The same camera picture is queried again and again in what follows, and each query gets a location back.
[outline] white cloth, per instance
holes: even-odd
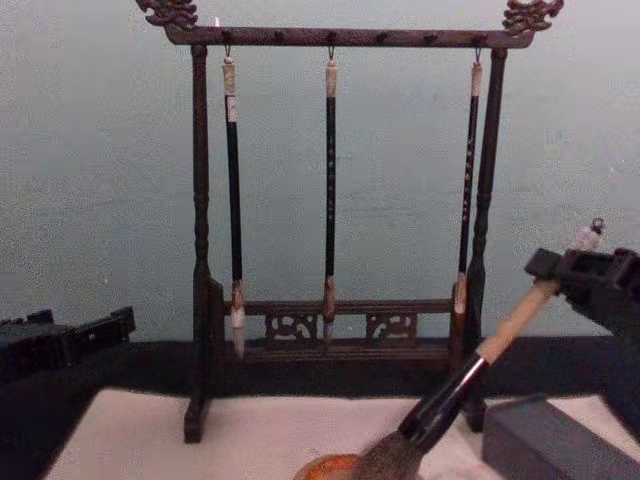
[[[188,401],[104,390],[48,480],[290,480],[308,461],[359,453],[391,432],[415,399],[259,397],[214,400],[202,443],[185,445]],[[551,403],[633,458],[640,446],[598,397]],[[480,460],[482,437],[459,417],[420,469],[426,480],[498,480]]]

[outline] gray block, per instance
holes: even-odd
[[[511,480],[638,480],[640,463],[536,395],[487,410],[482,459]]]

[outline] gray-green wall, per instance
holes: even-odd
[[[169,44],[133,0],[2,3],[0,317],[51,307],[59,321],[80,323],[130,304],[135,338],[191,338],[188,49]],[[224,25],[363,28],[500,28],[505,6],[197,3],[200,24],[217,15]],[[535,249],[562,249],[593,216],[608,222],[604,248],[640,247],[639,16],[630,0],[567,0],[550,31],[510,53],[485,332],[530,284],[522,268]],[[327,53],[234,48],[233,56],[247,297],[319,299]],[[222,48],[210,50],[210,262],[228,291],[222,58]],[[489,52],[482,58],[483,111]],[[446,296],[472,52],[337,49],[336,59],[338,296]],[[443,320],[425,319],[422,333],[445,334]],[[339,327],[364,330],[355,319]],[[529,333],[602,330],[556,300]]]

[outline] white tag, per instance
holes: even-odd
[[[227,121],[229,123],[236,123],[236,97],[227,97]]]

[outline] wooden brush stand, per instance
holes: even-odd
[[[208,401],[233,395],[229,370],[259,365],[320,363],[349,365],[389,361],[407,368],[446,371],[455,368],[478,345],[481,336],[485,285],[484,251],[495,170],[502,83],[507,52],[531,45],[537,31],[551,26],[562,0],[530,4],[509,0],[504,30],[356,30],[322,28],[237,28],[196,25],[191,0],[136,0],[152,25],[161,26],[169,41],[191,47],[193,58],[193,176],[196,266],[193,277],[194,390],[185,416],[185,441],[198,442]],[[265,322],[264,342],[247,349],[242,364],[224,335],[229,313],[222,286],[211,278],[208,264],[209,154],[207,131],[207,47],[254,45],[274,47],[401,47],[491,50],[491,73],[477,185],[473,253],[467,272],[467,296],[462,322],[454,321],[454,296],[424,300],[340,300],[336,314],[358,315],[366,322],[366,336],[335,340],[325,348],[318,339],[322,302],[248,302],[246,313]],[[466,241],[461,233],[460,241]],[[418,315],[451,314],[450,336],[445,342],[417,337]],[[465,407],[474,430],[482,428],[485,405],[479,393]]]

